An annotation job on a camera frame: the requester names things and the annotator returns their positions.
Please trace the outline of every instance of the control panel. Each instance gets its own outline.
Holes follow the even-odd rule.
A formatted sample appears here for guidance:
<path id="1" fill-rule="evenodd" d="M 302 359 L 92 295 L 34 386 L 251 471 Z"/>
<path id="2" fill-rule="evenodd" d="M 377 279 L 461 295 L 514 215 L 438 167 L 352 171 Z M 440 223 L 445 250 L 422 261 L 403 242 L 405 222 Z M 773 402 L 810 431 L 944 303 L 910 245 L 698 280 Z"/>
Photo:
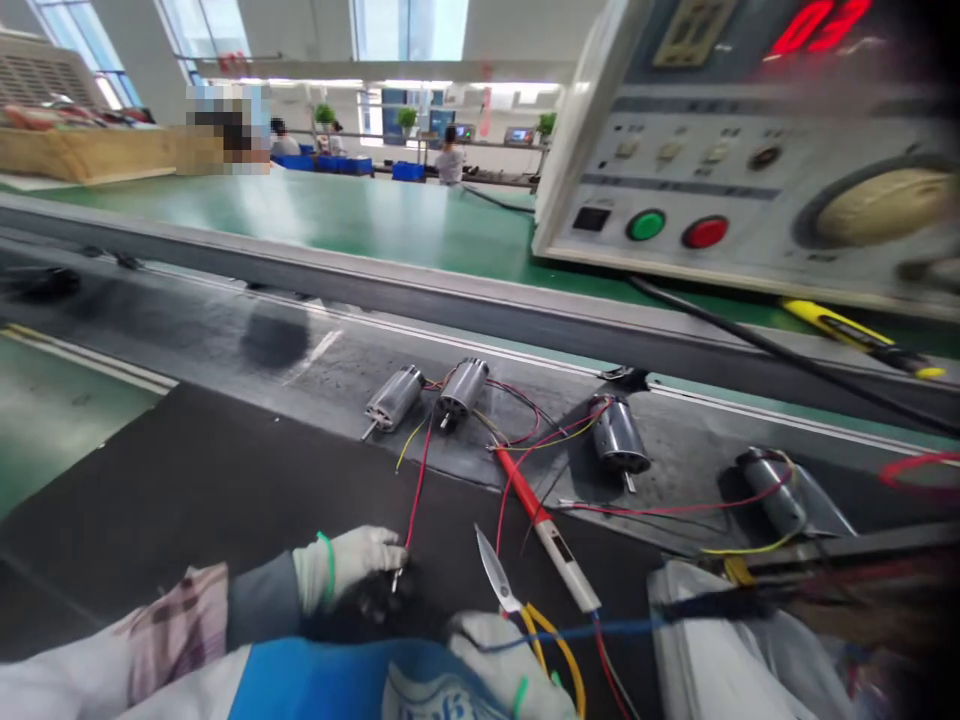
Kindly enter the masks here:
<path id="1" fill-rule="evenodd" d="M 960 319 L 958 159 L 908 7 L 611 2 L 557 123 L 534 253 Z"/>
<path id="2" fill-rule="evenodd" d="M 464 123 L 458 123 L 457 128 L 457 142 L 459 143 L 471 143 L 473 138 L 477 135 L 477 126 L 476 125 L 466 125 Z"/>
<path id="3" fill-rule="evenodd" d="M 504 145 L 533 145 L 536 128 L 508 127 L 503 136 Z"/>

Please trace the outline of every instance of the green workbench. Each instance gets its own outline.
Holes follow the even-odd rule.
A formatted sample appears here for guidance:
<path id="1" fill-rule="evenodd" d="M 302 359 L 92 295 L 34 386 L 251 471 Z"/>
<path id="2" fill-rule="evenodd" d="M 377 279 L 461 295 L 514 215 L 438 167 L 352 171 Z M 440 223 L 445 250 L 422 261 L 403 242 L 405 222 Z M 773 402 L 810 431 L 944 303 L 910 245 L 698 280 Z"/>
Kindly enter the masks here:
<path id="1" fill-rule="evenodd" d="M 505 280 L 637 305 L 653 305 L 611 273 L 559 266 L 530 255 L 531 215 L 505 210 L 463 189 L 289 170 L 269 175 L 161 177 L 31 193 L 192 228 L 306 245 L 406 265 Z M 532 206 L 533 197 L 504 195 Z M 813 332 L 773 299 L 727 290 L 679 294 L 738 322 Z M 927 323 L 852 311 L 907 347 L 960 358 L 956 333 Z"/>

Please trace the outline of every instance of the green rubber band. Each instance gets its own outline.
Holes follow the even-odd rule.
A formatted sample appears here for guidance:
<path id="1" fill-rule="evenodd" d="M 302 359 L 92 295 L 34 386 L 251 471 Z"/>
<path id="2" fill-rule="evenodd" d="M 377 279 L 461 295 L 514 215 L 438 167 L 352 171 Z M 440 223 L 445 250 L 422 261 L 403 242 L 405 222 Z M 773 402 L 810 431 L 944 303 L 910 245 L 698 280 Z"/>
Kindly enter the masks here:
<path id="1" fill-rule="evenodd" d="M 513 714 L 510 717 L 520 717 L 520 706 L 523 705 L 523 698 L 527 696 L 527 688 L 529 686 L 530 681 L 527 679 L 527 676 L 524 675 L 520 678 L 520 687 L 517 688 L 517 694 L 513 698 Z"/>
<path id="2" fill-rule="evenodd" d="M 333 545 L 330 539 L 321 532 L 317 533 L 317 540 L 323 540 L 327 544 L 327 557 L 330 558 L 330 577 L 327 578 L 327 587 L 323 591 L 323 606 L 329 610 L 333 605 L 333 585 L 337 579 L 337 563 L 333 559 Z"/>

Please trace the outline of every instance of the black switch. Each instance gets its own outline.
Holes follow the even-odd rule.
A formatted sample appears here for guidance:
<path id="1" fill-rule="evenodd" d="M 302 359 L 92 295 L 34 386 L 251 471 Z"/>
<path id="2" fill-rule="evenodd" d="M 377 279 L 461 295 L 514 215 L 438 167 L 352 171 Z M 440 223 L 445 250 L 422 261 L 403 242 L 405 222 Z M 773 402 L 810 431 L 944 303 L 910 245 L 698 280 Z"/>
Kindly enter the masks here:
<path id="1" fill-rule="evenodd" d="M 603 208 L 580 208 L 580 212 L 573 221 L 573 229 L 600 232 L 608 217 L 610 217 L 610 211 Z"/>

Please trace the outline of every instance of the blue wire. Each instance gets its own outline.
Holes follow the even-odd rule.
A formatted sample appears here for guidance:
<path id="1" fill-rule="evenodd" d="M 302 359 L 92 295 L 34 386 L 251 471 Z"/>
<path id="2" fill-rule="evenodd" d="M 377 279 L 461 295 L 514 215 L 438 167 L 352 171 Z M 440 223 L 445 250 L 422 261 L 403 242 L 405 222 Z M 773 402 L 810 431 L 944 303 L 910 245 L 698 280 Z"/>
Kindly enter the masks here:
<path id="1" fill-rule="evenodd" d="M 603 632 L 607 635 L 648 635 L 654 630 L 659 630 L 666 623 L 660 619 L 652 620 L 620 620 L 615 622 L 609 622 L 603 624 Z M 593 625 L 582 625 L 577 628 L 571 628 L 570 630 L 560 630 L 557 635 L 562 637 L 564 640 L 574 640 L 577 638 L 584 637 L 593 637 L 597 632 L 597 629 Z M 523 645 L 531 640 L 539 640 L 541 642 L 550 642 L 555 640 L 553 635 L 547 632 L 537 633 L 536 635 L 526 635 L 519 640 L 514 640 L 513 642 L 504 643 L 503 645 L 487 645 L 484 647 L 479 647 L 478 649 L 482 653 L 495 653 L 503 652 L 504 650 L 509 650 L 510 648 L 515 648 L 518 645 Z"/>

